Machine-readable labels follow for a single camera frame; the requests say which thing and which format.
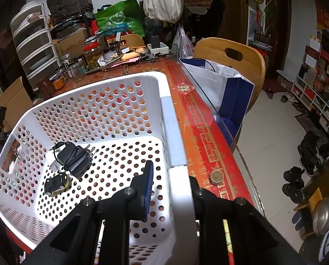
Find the black power adapter with cable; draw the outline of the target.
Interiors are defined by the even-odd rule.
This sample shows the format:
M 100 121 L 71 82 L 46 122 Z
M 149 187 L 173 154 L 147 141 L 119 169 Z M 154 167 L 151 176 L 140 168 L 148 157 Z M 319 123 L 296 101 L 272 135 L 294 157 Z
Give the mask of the black power adapter with cable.
M 54 161 L 51 168 L 57 172 L 68 172 L 76 179 L 82 178 L 92 165 L 92 157 L 87 147 L 72 142 L 58 142 L 52 147 Z

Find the white perforated plastic basket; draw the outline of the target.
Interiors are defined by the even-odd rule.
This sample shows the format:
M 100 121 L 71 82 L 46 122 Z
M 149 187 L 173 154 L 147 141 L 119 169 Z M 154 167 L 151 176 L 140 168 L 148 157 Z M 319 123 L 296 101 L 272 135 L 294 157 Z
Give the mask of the white perforated plastic basket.
M 86 148 L 91 164 L 51 197 L 56 144 Z M 130 224 L 131 264 L 194 264 L 198 241 L 184 145 L 165 74 L 142 72 L 71 90 L 28 110 L 0 154 L 0 218 L 31 249 L 82 199 L 101 201 L 154 165 L 149 214 Z

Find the white power strip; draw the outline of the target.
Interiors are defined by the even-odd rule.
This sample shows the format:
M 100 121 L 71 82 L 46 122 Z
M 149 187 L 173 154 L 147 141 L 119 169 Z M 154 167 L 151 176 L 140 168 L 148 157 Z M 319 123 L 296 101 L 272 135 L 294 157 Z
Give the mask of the white power strip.
M 163 42 L 160 43 L 158 48 L 153 48 L 151 44 L 147 45 L 149 52 L 151 55 L 168 55 L 169 54 L 169 47 L 166 46 Z

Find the green shopping bag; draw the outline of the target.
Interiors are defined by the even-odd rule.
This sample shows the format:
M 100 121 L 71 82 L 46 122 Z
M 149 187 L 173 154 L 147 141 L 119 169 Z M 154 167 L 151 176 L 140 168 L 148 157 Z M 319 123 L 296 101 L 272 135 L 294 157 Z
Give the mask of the green shopping bag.
M 125 0 L 94 14 L 99 31 L 115 34 L 121 31 L 130 31 L 132 34 L 144 37 L 143 13 L 137 0 Z

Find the white plastic drawer tower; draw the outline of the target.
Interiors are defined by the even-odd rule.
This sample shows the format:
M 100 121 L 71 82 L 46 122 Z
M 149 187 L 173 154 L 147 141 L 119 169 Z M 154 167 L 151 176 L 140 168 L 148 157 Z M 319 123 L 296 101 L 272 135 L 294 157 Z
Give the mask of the white plastic drawer tower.
M 45 77 L 52 78 L 61 66 L 48 26 L 45 6 L 29 2 L 10 21 L 10 29 L 21 66 L 34 91 Z

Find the black woven storage box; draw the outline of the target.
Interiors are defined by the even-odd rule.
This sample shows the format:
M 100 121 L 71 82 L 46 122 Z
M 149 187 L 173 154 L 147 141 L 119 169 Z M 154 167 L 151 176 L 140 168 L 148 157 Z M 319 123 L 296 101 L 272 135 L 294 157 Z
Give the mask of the black woven storage box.
M 47 0 L 46 3 L 54 23 L 62 22 L 82 11 L 92 13 L 94 9 L 92 0 Z

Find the white and blue paper bag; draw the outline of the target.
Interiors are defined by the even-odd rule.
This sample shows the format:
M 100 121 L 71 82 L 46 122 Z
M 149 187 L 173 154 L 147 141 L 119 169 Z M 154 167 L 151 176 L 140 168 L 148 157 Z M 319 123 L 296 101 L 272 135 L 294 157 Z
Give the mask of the white and blue paper bag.
M 255 85 L 236 69 L 207 59 L 181 59 L 228 145 L 237 137 Z

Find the black toy car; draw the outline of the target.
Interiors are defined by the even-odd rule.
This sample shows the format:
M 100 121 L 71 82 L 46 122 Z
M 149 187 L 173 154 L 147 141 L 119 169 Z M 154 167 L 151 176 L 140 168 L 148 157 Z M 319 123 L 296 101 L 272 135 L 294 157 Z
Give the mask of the black toy car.
M 54 197 L 65 192 L 70 187 L 70 178 L 66 172 L 59 172 L 45 181 L 44 192 L 49 197 Z

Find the right wooden chair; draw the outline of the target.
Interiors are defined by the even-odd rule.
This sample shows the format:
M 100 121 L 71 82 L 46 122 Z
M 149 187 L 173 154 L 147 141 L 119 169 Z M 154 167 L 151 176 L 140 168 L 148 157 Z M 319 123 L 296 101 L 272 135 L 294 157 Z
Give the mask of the right wooden chair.
M 248 109 L 253 107 L 262 90 L 266 75 L 265 60 L 256 49 L 235 41 L 210 37 L 196 44 L 194 57 L 229 66 L 249 79 L 254 84 L 254 91 Z

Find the glass jar with pickles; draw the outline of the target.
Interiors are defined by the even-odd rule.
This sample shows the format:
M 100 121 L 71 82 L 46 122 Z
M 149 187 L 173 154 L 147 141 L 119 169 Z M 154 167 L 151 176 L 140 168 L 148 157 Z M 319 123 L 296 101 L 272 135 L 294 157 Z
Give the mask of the glass jar with pickles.
M 89 42 L 84 45 L 84 56 L 90 70 L 100 67 L 98 60 L 102 53 L 103 52 L 99 42 Z

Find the wooden chair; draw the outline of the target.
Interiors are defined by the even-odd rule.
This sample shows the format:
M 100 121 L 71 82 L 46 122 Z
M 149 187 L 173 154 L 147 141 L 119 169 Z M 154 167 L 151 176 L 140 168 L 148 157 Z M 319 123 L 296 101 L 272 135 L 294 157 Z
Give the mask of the wooden chair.
M 138 34 L 126 34 L 120 36 L 120 49 L 127 47 L 145 46 L 144 40 Z
M 256 49 L 235 41 L 210 37 L 196 44 L 194 57 L 229 66 L 249 79 L 254 84 L 254 91 L 248 109 L 253 107 L 262 90 L 266 75 L 265 60 Z

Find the empty glass jar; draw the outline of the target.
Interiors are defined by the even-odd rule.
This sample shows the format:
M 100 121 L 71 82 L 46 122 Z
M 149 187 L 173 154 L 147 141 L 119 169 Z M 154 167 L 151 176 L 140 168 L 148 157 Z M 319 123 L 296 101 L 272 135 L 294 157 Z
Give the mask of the empty glass jar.
M 72 78 L 75 82 L 78 82 L 84 78 L 84 73 L 82 71 L 82 67 L 78 61 L 73 62 L 69 66 L 69 69 L 72 74 Z

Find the orange jam jar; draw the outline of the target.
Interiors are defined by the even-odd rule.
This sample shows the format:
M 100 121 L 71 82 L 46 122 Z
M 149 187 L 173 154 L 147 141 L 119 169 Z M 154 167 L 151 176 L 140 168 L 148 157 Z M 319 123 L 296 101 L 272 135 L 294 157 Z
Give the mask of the orange jam jar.
M 64 78 L 60 74 L 52 77 L 51 83 L 56 91 L 62 89 L 65 85 Z

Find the white shoe shelf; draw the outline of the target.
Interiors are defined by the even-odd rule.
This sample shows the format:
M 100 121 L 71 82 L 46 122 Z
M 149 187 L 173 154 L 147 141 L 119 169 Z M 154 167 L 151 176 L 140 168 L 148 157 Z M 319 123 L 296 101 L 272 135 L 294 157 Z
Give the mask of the white shoe shelf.
M 318 71 L 302 64 L 291 93 L 308 111 L 315 112 L 318 124 L 329 137 L 329 84 L 318 77 Z

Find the cardboard box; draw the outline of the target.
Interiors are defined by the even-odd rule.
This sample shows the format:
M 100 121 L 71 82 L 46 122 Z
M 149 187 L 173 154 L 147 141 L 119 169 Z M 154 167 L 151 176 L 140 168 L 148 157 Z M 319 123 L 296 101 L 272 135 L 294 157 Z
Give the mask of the cardboard box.
M 21 77 L 0 95 L 0 106 L 7 108 L 3 124 L 8 131 L 12 130 L 25 112 L 34 106 Z

